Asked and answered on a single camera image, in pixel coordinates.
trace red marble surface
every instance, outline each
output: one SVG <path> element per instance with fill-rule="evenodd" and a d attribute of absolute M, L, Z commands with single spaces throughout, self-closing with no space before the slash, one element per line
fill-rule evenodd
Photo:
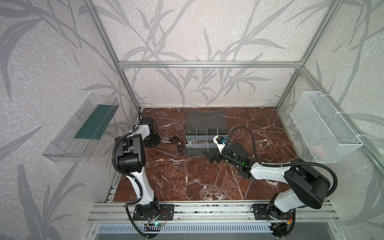
<path fill-rule="evenodd" d="M 275 108 L 146 108 L 143 115 L 155 119 L 161 137 L 177 135 L 185 142 L 187 113 L 223 111 L 227 127 L 247 126 L 255 136 L 258 158 L 262 162 L 282 163 L 296 158 L 287 133 Z M 253 158 L 249 132 L 233 134 L 232 143 L 241 143 Z M 181 156 L 175 144 L 146 149 L 146 174 L 159 201 L 170 200 L 262 200 L 271 199 L 289 186 L 267 180 L 242 178 L 227 162 L 210 164 L 202 157 Z M 136 200 L 130 181 L 122 176 L 114 201 Z"/>

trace aluminum frame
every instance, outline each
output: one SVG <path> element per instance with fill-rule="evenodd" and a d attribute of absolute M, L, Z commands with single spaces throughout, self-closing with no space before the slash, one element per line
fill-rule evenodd
<path fill-rule="evenodd" d="M 352 130 L 360 135 L 359 138 L 363 142 L 362 149 L 367 158 L 372 162 L 374 166 L 376 166 L 381 174 L 384 176 L 384 157 L 383 155 L 376 149 L 373 143 L 364 135 L 364 133 L 360 130 L 360 128 L 352 121 L 352 119 L 348 116 L 347 113 L 343 111 L 340 105 L 330 96 L 328 92 L 324 89 L 324 87 L 319 84 L 319 82 L 315 79 L 315 77 L 305 68 L 302 67 L 299 69 L 299 74 L 303 76 L 308 84 L 315 90 L 320 91 L 325 95 L 325 98 L 331 103 L 331 105 L 338 111 L 341 112 L 340 115 L 347 124 L 352 128 Z"/>
<path fill-rule="evenodd" d="M 303 57 L 301 58 L 301 65 L 296 69 L 295 73 L 292 75 L 290 81 L 287 84 L 287 87 L 283 91 L 283 94 L 281 95 L 281 98 L 279 99 L 276 108 L 279 109 L 281 105 L 283 104 L 285 98 L 287 97 L 289 91 L 294 86 L 297 76 L 298 76 L 298 69 L 308 61 L 309 57 L 313 53 L 314 49 L 316 48 L 317 44 L 321 40 L 322 36 L 324 35 L 325 31 L 328 29 L 329 25 L 331 24 L 333 18 L 336 16 L 339 8 L 341 7 L 341 4 L 344 0 L 333 0 L 331 4 L 329 5 L 329 8 L 327 12 L 325 13 L 323 20 L 321 21 L 319 27 L 316 30 L 316 33 L 313 35 L 312 40 L 310 41 L 310 44 L 308 45 L 307 49 L 304 52 Z"/>
<path fill-rule="evenodd" d="M 120 68 L 298 68 L 299 61 L 121 61 Z"/>
<path fill-rule="evenodd" d="M 139 103 L 138 103 L 138 101 L 137 101 L 137 99 L 133 93 L 131 86 L 129 85 L 127 78 L 125 77 L 124 72 L 119 67 L 119 64 L 118 64 L 119 61 L 116 57 L 116 53 L 114 52 L 112 45 L 111 45 L 111 42 L 109 41 L 109 39 L 107 37 L 106 31 L 105 31 L 105 29 L 101 23 L 99 15 L 97 14 L 96 7 L 93 4 L 93 1 L 92 0 L 83 0 L 83 3 L 84 3 L 84 6 L 85 6 L 87 12 L 89 13 L 89 15 L 91 17 L 91 20 L 95 24 L 97 32 L 99 33 L 105 47 L 107 48 L 107 52 L 108 52 L 109 56 L 111 57 L 112 63 L 116 68 L 116 71 L 120 77 L 120 80 L 122 81 L 125 89 L 128 91 L 129 97 L 132 99 L 133 103 L 135 104 L 136 110 L 139 111 L 140 110 Z"/>
<path fill-rule="evenodd" d="M 167 223 L 268 223 L 275 220 L 255 220 L 250 210 L 252 204 L 267 204 L 268 200 L 237 200 L 237 201 L 170 201 L 160 204 L 174 204 L 174 219 Z M 128 207 L 133 214 L 134 206 Z M 321 209 L 310 207 L 296 209 L 297 222 L 327 222 L 333 234 L 343 233 L 343 226 L 330 202 L 324 202 Z M 127 218 L 124 203 L 95 204 L 83 236 L 83 240 L 95 239 L 100 224 L 103 223 L 130 223 Z"/>

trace leaf patterned wallpaper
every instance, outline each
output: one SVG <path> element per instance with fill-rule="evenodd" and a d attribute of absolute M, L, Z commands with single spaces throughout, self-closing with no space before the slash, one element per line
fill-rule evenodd
<path fill-rule="evenodd" d="M 120 61 L 297 61 L 331 0 L 94 2 Z M 125 72 L 143 106 L 275 106 L 293 70 Z"/>
<path fill-rule="evenodd" d="M 306 67 L 384 153 L 384 1 L 345 0 Z M 311 159 L 289 116 L 302 91 L 312 91 L 299 78 L 280 109 L 299 156 Z M 384 178 L 363 151 L 330 164 L 339 188 L 330 197 L 351 240 L 382 239 Z"/>
<path fill-rule="evenodd" d="M 134 105 L 82 1 L 0 0 L 0 239 L 79 239 Z M 120 107 L 87 163 L 41 155 L 90 93 Z"/>

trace plastic compartment box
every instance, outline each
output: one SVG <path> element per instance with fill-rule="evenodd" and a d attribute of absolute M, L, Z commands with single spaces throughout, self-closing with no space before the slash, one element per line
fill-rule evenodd
<path fill-rule="evenodd" d="M 223 112 L 192 112 L 187 115 L 185 155 L 203 157 L 204 152 L 218 151 L 213 138 L 216 135 L 228 137 L 227 124 Z"/>

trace clear plastic container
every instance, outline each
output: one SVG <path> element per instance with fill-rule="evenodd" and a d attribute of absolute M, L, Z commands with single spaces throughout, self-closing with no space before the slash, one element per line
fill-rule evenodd
<path fill-rule="evenodd" d="M 53 162 L 87 162 L 118 107 L 117 97 L 91 93 L 43 156 Z"/>

